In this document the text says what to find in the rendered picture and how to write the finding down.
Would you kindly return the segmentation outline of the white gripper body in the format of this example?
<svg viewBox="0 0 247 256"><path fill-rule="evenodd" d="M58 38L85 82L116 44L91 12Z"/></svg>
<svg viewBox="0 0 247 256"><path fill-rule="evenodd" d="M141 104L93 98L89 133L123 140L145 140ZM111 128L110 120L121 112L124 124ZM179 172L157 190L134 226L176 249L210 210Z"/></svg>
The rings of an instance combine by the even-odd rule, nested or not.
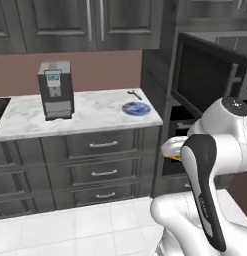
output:
<svg viewBox="0 0 247 256"><path fill-rule="evenodd" d="M188 139L187 136L175 136L169 138L165 143L161 145L161 153L165 158L171 158L174 160L180 160L180 150L185 141Z"/></svg>

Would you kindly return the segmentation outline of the blue patterned plate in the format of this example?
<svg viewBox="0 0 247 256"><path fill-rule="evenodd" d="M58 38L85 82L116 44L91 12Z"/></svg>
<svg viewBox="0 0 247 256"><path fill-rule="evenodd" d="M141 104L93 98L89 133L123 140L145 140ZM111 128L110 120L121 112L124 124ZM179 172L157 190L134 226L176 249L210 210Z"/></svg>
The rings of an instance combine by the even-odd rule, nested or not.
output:
<svg viewBox="0 0 247 256"><path fill-rule="evenodd" d="M144 116L151 111L151 108L142 102L129 102L122 106L122 111L132 116Z"/></svg>

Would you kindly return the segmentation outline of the black microwave door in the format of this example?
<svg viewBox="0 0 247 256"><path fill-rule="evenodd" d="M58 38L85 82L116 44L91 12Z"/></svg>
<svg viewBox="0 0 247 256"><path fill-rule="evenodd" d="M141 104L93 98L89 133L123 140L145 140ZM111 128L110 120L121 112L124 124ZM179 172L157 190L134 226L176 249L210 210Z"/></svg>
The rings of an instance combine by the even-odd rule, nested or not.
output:
<svg viewBox="0 0 247 256"><path fill-rule="evenodd" d="M180 33L171 95L195 118L200 118L217 99L226 97L233 63L241 70L242 87L247 77L247 55Z"/></svg>

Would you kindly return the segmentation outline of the dark grey microwave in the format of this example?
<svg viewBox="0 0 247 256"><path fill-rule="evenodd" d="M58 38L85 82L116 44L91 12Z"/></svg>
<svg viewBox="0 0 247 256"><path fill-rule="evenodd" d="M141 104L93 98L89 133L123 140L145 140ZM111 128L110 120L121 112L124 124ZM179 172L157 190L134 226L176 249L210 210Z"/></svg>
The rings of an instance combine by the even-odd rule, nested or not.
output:
<svg viewBox="0 0 247 256"><path fill-rule="evenodd" d="M216 43L219 46L247 55L247 31L189 32L189 35Z"/></svg>

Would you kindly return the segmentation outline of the black kitchen utensil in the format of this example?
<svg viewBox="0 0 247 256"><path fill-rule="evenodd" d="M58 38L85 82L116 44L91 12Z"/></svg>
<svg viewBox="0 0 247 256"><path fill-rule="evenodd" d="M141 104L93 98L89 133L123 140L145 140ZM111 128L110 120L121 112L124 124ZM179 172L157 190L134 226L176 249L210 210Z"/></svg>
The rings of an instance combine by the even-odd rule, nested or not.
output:
<svg viewBox="0 0 247 256"><path fill-rule="evenodd" d="M128 94L130 94L130 95L134 95L136 98L138 98L139 100L142 100L142 98L134 91L134 90L132 90L132 91L127 91L127 93Z"/></svg>

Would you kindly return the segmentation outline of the dark grey drawer front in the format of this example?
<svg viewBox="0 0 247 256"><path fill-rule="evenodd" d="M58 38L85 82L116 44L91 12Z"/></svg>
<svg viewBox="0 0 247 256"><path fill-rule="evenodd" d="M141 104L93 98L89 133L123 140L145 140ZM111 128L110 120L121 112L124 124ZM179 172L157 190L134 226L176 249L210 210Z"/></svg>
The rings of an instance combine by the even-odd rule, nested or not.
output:
<svg viewBox="0 0 247 256"><path fill-rule="evenodd" d="M138 166L139 158L120 159L86 165L75 165L70 167L73 184L101 182L113 179L129 178L134 175ZM108 172L118 170L117 174L93 177L92 172Z"/></svg>
<svg viewBox="0 0 247 256"><path fill-rule="evenodd" d="M103 204L134 198L138 191L138 183L121 184L117 186L99 187L95 189L78 191L75 193L75 199L78 206ZM96 194L109 194L112 192L116 193L116 195L113 197L104 199L96 198Z"/></svg>
<svg viewBox="0 0 247 256"><path fill-rule="evenodd" d="M135 132L133 129L70 135L67 137L69 157L75 159L84 156L131 151L135 148L134 140ZM112 141L118 141L118 144L102 148L90 148L89 146L90 143Z"/></svg>

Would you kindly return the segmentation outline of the dark grey tall cabinet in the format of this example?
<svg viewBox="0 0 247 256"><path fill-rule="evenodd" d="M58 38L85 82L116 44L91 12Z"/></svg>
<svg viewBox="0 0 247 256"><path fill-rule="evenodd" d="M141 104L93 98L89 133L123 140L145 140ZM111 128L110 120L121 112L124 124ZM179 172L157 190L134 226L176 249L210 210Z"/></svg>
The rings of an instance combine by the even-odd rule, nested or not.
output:
<svg viewBox="0 0 247 256"><path fill-rule="evenodd" d="M247 0L164 0L160 46L142 53L141 89L163 120L159 141L176 131L188 116L171 95L178 34L247 31Z"/></svg>

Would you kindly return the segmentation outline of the grey coffee machine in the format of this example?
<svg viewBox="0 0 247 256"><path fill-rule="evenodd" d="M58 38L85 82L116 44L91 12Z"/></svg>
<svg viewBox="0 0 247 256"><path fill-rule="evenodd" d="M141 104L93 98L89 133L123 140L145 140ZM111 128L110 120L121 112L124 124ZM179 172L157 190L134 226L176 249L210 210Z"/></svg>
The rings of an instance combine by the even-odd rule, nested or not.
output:
<svg viewBox="0 0 247 256"><path fill-rule="evenodd" d="M71 119L75 106L70 62L42 62L37 78L45 120Z"/></svg>

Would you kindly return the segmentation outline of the dark grey cupboard door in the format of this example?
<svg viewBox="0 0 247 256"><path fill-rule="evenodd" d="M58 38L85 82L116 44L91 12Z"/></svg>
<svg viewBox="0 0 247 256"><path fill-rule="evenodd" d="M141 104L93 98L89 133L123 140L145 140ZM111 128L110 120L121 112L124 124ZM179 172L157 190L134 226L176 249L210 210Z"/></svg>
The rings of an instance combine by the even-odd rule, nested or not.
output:
<svg viewBox="0 0 247 256"><path fill-rule="evenodd" d="M16 0L0 0L0 55L26 52Z"/></svg>
<svg viewBox="0 0 247 256"><path fill-rule="evenodd" d="M105 40L101 41L100 5L95 0L98 50L157 49L164 0L103 0Z"/></svg>
<svg viewBox="0 0 247 256"><path fill-rule="evenodd" d="M94 15L90 0L91 18ZM28 53L93 51L88 37L86 0L17 0Z"/></svg>

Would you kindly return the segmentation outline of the dark grey cupboard run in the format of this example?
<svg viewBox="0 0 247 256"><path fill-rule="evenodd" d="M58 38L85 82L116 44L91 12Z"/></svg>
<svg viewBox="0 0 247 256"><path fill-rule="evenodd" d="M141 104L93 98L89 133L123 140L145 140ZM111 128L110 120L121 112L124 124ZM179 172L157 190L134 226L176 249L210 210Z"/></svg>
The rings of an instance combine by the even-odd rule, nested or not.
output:
<svg viewBox="0 0 247 256"><path fill-rule="evenodd" d="M41 141L0 142L0 219L54 210Z"/></svg>

